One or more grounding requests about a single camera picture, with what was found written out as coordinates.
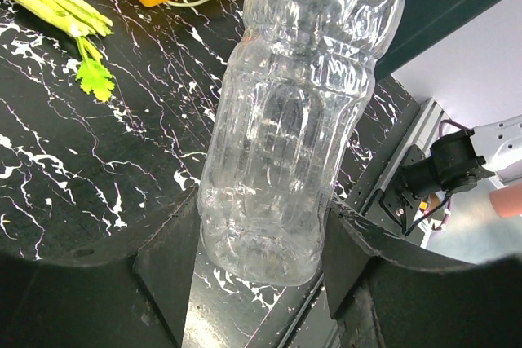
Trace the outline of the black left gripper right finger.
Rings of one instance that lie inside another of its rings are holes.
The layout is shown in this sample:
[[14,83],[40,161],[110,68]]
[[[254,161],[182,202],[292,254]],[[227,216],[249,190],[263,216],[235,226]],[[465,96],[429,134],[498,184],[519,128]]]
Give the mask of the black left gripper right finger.
[[518,347],[521,257],[473,265],[330,205],[322,252],[344,347]]

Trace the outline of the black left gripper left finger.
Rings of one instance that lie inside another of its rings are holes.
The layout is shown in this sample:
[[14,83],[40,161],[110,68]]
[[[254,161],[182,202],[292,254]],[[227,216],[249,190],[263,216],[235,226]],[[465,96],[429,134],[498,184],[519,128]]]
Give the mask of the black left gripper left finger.
[[200,235],[197,189],[64,258],[1,255],[4,347],[179,347]]

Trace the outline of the clear crushed bottle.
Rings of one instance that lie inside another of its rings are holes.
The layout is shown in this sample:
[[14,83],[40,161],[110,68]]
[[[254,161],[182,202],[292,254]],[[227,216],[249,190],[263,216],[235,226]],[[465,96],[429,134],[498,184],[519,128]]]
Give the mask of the clear crushed bottle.
[[405,0],[245,0],[197,209],[209,259],[299,286],[321,262],[325,211]]

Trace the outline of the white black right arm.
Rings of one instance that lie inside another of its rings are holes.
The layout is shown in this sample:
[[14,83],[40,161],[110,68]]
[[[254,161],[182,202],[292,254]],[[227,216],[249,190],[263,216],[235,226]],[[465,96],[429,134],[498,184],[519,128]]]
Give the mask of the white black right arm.
[[417,198],[467,192],[521,160],[521,116],[447,134],[430,156],[401,170],[401,185]]

